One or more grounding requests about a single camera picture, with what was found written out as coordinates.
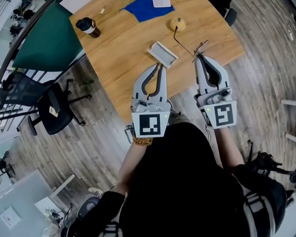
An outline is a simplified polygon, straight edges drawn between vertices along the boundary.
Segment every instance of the wooden floor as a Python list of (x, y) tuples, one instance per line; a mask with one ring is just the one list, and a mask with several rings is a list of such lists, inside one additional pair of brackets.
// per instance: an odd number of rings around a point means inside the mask
[[(248, 139), (255, 142), (255, 153), (267, 151), (283, 163), (296, 168), (296, 144), (284, 137), (296, 134), (296, 107), (282, 106), (280, 99), (296, 100), (296, 26), (287, 0), (233, 0), (238, 12), (233, 26), (247, 54), (225, 68), (238, 105), (238, 124), (233, 137), (248, 157)], [(290, 39), (289, 30), (294, 40)], [(22, 136), (12, 150), (17, 177), (38, 168), (51, 186), (59, 186), (72, 173), (76, 178), (61, 192), (65, 202), (78, 204), (90, 186), (108, 190), (116, 180), (123, 157), (129, 148), (124, 124), (102, 89), (87, 58), (61, 79), (74, 78), (73, 97), (91, 93), (93, 99), (73, 105), (87, 122), (85, 127), (70, 124), (59, 134), (47, 135), (41, 124), (38, 136), (21, 125)], [(201, 130), (205, 124), (193, 96), (196, 87), (173, 97), (175, 109), (183, 111)], [(217, 156), (216, 140), (211, 145)], [(274, 176), (289, 186), (287, 177)]]

